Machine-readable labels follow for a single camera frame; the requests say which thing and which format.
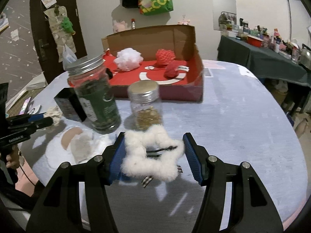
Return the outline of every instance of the table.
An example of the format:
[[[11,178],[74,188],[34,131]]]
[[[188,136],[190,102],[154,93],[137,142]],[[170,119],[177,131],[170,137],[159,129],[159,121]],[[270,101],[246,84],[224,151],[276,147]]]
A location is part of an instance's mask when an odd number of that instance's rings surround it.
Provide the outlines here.
[[[191,132],[198,145],[223,162],[250,162],[285,221],[305,200],[307,190],[305,159],[293,128],[271,94],[247,69],[218,61],[205,60],[204,64],[202,103],[163,103],[168,134],[182,139],[184,133]],[[34,99],[34,104],[41,104],[42,111],[54,106],[53,97],[68,87],[67,76],[63,73],[57,77]],[[118,100],[117,105],[122,124],[109,135],[111,140],[132,122],[129,101]],[[47,143],[66,126],[83,126],[75,121],[63,121],[56,131],[37,131],[20,147],[44,185],[55,172],[47,161]],[[185,156],[178,164],[183,173],[171,183],[153,180],[144,189],[141,179],[134,179],[131,183],[115,181],[106,187],[119,232],[192,231],[205,187],[193,179]],[[82,218],[87,220],[83,185],[80,192]],[[227,226],[229,212],[230,199],[226,198],[221,229]]]
[[[221,37],[217,60],[245,66],[258,78],[311,87],[311,74],[303,67],[268,48],[258,48],[232,37]]]

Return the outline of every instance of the metal screw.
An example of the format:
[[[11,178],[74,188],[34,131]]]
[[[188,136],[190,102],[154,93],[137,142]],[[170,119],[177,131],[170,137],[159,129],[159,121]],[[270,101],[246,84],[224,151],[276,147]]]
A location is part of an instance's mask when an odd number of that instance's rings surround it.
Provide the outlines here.
[[[209,156],[209,157],[208,157],[208,160],[211,161],[211,162],[216,162],[216,161],[217,161],[217,157],[215,157],[215,156]]]
[[[103,160],[103,156],[97,155],[97,156],[94,157],[94,160],[95,160],[96,162],[100,162],[100,161]]]
[[[243,162],[243,163],[242,163],[242,166],[243,166],[244,168],[246,168],[246,169],[248,169],[248,168],[251,167],[251,165],[250,165],[248,162]]]
[[[61,168],[67,168],[69,166],[69,163],[68,162],[63,162],[61,165],[60,165],[60,167]]]

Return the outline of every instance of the jar lid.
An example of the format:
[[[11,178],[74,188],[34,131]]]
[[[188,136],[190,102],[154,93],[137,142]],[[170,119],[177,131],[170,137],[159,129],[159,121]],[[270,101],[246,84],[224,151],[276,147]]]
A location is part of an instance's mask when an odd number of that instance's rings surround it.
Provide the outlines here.
[[[128,96],[134,103],[151,103],[159,98],[159,85],[153,80],[134,82],[128,87]]]
[[[68,71],[69,76],[76,76],[91,71],[96,67],[99,67],[103,64],[103,62],[104,59],[102,54],[97,56],[96,58],[90,58],[89,56],[85,56],[73,63],[68,64],[67,67],[64,67],[64,69]]]

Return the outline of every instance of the dark brown door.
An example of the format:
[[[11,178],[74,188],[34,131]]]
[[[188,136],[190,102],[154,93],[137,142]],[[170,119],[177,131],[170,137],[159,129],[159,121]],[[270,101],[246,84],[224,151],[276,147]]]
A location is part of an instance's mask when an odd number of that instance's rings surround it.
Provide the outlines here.
[[[67,16],[73,24],[76,32],[73,40],[76,46],[77,58],[86,56],[86,49],[82,37],[76,0],[56,0],[57,5],[65,6]],[[64,72],[62,62],[59,62],[57,46],[52,32],[49,28],[49,21],[46,19],[44,11],[45,6],[41,0],[30,0],[30,19],[32,35],[35,42],[35,48],[39,57],[41,68],[48,83]]]

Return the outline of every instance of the box flap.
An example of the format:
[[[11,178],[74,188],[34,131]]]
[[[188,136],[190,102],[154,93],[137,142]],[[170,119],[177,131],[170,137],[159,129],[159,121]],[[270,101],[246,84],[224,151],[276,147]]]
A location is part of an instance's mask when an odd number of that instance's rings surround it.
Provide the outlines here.
[[[104,50],[118,51],[133,48],[142,53],[145,61],[156,60],[158,49],[173,50],[177,60],[190,60],[194,54],[195,30],[190,25],[161,25],[127,30],[102,39]]]

